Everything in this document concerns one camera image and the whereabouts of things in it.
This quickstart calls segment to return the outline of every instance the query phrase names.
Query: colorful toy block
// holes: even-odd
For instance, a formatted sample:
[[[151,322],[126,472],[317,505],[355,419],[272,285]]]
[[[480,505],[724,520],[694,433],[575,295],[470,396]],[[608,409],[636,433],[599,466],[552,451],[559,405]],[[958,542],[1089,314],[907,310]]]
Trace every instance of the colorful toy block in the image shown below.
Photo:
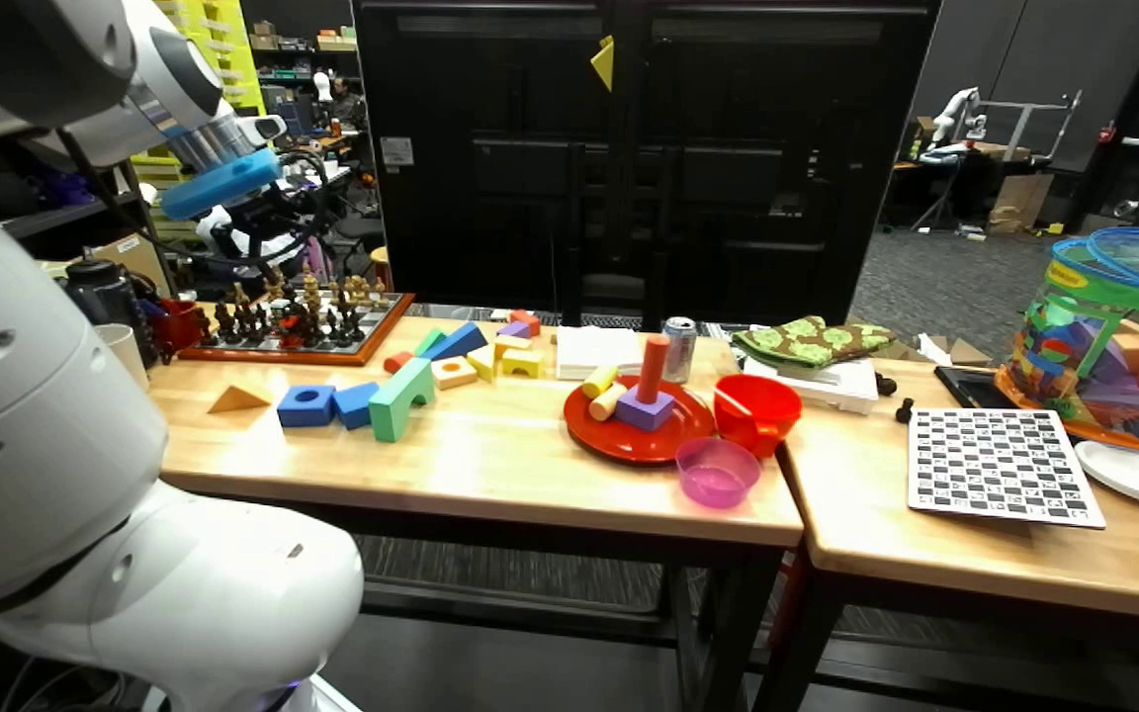
[[[450,336],[442,336],[438,343],[432,343],[424,356],[428,361],[450,361],[450,356],[467,356],[467,352],[475,352],[475,350],[484,350],[486,343],[486,336],[484,336],[484,327],[480,323],[458,323]]]
[[[599,401],[600,392],[615,388],[615,381],[616,381],[616,363],[599,363],[599,373],[581,381],[581,392],[587,392],[590,401]]]
[[[499,336],[521,336],[521,342],[529,342],[536,334],[529,334],[526,322],[512,322],[512,323],[499,327]]]
[[[226,388],[215,405],[210,405],[210,415],[221,415],[221,412],[263,412],[268,409],[268,401],[263,401],[258,392],[246,392],[246,388]]]
[[[323,427],[333,422],[333,392],[323,384],[312,388],[289,388],[285,401],[279,405],[283,427]]]
[[[544,322],[538,322],[538,314],[529,314],[529,310],[517,310],[517,314],[512,314],[507,322],[512,322],[512,323],[521,323],[521,334],[526,334],[529,342],[544,334]]]
[[[615,415],[636,433],[656,433],[673,415],[673,405],[675,401],[668,392],[656,392],[649,405],[641,392],[624,392]]]
[[[496,381],[496,343],[486,343],[486,350],[475,350],[475,352],[467,352],[465,356],[486,384]]]
[[[544,352],[503,352],[499,361],[503,377],[544,381]]]
[[[656,433],[673,415],[673,396],[661,392],[665,352],[673,343],[665,336],[646,342],[641,384],[616,401],[616,419],[641,433]]]
[[[623,388],[623,384],[608,384],[600,396],[594,396],[594,405],[587,409],[587,415],[594,415],[599,422],[615,419],[623,396],[624,396],[624,388]]]
[[[480,373],[475,373],[475,363],[450,356],[450,361],[436,361],[436,381],[442,392],[450,392],[450,388],[475,384]]]
[[[383,361],[383,373],[396,377],[409,361],[413,361],[413,352],[396,352]]]
[[[442,343],[447,334],[442,327],[432,327],[421,343],[416,343],[416,356],[428,356],[436,343]]]
[[[521,336],[496,336],[496,350],[499,350],[499,361],[503,361],[507,352],[529,352],[536,343],[521,342]]]
[[[333,396],[335,419],[355,433],[372,422],[372,396],[380,384],[355,384]]]
[[[372,433],[380,444],[400,444],[409,437],[413,409],[436,405],[436,367],[432,361],[409,361],[400,377],[391,377],[372,396]]]

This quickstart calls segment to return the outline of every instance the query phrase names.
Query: black and white checkerboard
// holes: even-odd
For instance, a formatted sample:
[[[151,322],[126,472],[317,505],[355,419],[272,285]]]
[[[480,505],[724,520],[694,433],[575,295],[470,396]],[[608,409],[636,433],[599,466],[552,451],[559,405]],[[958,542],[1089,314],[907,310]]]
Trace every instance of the black and white checkerboard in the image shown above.
[[[909,419],[909,505],[1107,528],[1055,412],[918,409]]]

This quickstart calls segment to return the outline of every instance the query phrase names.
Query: pink cup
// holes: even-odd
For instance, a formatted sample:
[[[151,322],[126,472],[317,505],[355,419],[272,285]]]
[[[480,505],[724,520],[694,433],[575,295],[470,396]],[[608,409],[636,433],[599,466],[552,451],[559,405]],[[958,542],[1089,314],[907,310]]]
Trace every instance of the pink cup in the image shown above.
[[[689,438],[675,466],[682,492],[718,510],[741,505],[761,483],[761,460],[728,438]]]

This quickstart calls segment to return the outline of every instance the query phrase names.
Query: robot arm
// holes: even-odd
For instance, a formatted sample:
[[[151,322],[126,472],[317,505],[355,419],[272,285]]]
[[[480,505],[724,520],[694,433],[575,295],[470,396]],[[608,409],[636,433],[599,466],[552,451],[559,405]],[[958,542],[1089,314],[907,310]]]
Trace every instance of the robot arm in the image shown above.
[[[976,86],[963,86],[944,106],[943,114],[934,119],[934,140],[925,148],[931,152],[943,152],[951,143],[963,143],[971,129],[976,133],[981,129],[981,119],[972,114],[972,106],[981,102],[981,92]]]
[[[151,70],[184,54],[167,37],[151,0],[0,0],[0,133],[68,125],[113,164],[226,123],[194,53],[192,81]],[[0,641],[148,677],[173,712],[348,708],[312,673],[362,611],[354,538],[184,496],[164,447],[148,392],[0,228]]]

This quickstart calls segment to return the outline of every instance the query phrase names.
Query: black cabinet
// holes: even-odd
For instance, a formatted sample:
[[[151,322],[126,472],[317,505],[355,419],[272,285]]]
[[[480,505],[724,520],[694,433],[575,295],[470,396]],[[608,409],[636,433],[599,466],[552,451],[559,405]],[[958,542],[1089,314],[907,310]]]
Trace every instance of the black cabinet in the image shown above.
[[[934,13],[362,0],[400,289],[843,322]]]

